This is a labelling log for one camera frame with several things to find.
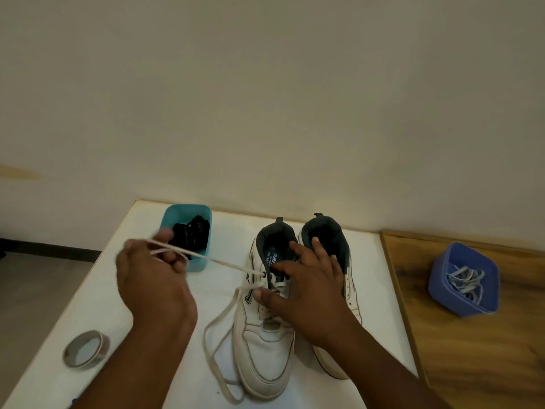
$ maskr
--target white wall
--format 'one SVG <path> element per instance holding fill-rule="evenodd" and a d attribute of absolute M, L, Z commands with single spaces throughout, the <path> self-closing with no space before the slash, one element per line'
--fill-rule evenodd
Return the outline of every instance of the white wall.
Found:
<path fill-rule="evenodd" d="M 545 0 L 0 0 L 0 236 L 135 199 L 545 248 Z"/>

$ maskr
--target floor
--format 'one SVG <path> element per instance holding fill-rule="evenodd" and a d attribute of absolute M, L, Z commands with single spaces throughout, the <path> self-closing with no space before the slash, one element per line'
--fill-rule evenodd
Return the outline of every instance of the floor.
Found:
<path fill-rule="evenodd" d="M 0 407 L 92 266 L 15 253 L 0 260 Z"/>

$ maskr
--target shoe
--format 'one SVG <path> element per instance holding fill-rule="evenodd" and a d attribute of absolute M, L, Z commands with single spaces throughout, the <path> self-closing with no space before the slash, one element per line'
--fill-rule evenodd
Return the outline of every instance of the shoe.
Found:
<path fill-rule="evenodd" d="M 289 297 L 290 277 L 270 266 L 277 261 L 297 261 L 289 248 L 290 241 L 296 241 L 295 232 L 282 218 L 257 234 L 250 262 L 261 275 L 247 274 L 248 286 L 266 286 Z M 293 347 L 294 331 L 288 323 L 254 301 L 253 289 L 241 296 L 234 318 L 233 349 L 236 368 L 248 393 L 265 400 L 282 394 L 290 380 Z"/>
<path fill-rule="evenodd" d="M 318 237 L 322 247 L 328 255 L 336 255 L 337 261 L 341 265 L 344 274 L 344 287 L 342 295 L 346 300 L 346 304 L 351 309 L 354 316 L 361 324 L 360 307 L 358 306 L 358 296 L 354 281 L 352 279 L 352 265 L 350 247 L 344 238 L 342 228 L 330 216 L 324 216 L 321 213 L 315 214 L 316 218 L 307 222 L 299 233 L 299 244 L 312 249 L 312 238 Z M 318 358 L 318 362 L 325 372 L 336 379 L 348 379 L 348 376 L 333 360 L 328 352 L 320 347 L 312 346 L 314 353 Z"/>

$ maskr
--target hand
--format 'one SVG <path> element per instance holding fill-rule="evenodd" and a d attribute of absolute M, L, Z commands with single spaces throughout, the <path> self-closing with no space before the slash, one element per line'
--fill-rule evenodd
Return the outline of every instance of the hand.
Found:
<path fill-rule="evenodd" d="M 337 258 L 328 256 L 316 237 L 312 246 L 314 252 L 291 241 L 290 248 L 301 263 L 282 261 L 272 265 L 294 280 L 298 297 L 286 299 L 268 289 L 256 289 L 253 297 L 310 343 L 327 350 L 354 323 L 360 325 L 342 296 L 344 275 Z"/>
<path fill-rule="evenodd" d="M 154 239 L 167 243 L 173 237 L 161 228 Z M 128 240 L 118 254 L 117 285 L 121 299 L 133 313 L 133 326 L 182 329 L 190 337 L 197 324 L 197 305 L 185 279 L 186 264 L 173 251 L 150 254 L 143 240 Z"/>

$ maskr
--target teal plastic container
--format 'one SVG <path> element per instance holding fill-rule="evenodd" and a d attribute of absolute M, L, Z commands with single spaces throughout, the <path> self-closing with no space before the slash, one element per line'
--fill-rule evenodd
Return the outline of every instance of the teal plastic container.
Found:
<path fill-rule="evenodd" d="M 161 221 L 161 227 L 172 228 L 174 224 L 187 224 L 197 215 L 201 215 L 202 218 L 208 220 L 210 223 L 210 231 L 208 232 L 208 243 L 206 245 L 206 250 L 197 251 L 199 254 L 208 256 L 208 250 L 210 249 L 210 239 L 212 237 L 212 210 L 206 205 L 196 205 L 196 204 L 176 204 L 169 206 L 165 214 L 163 215 L 163 220 Z M 206 258 L 195 258 L 190 260 L 187 265 L 187 271 L 202 271 L 206 267 L 208 259 Z"/>

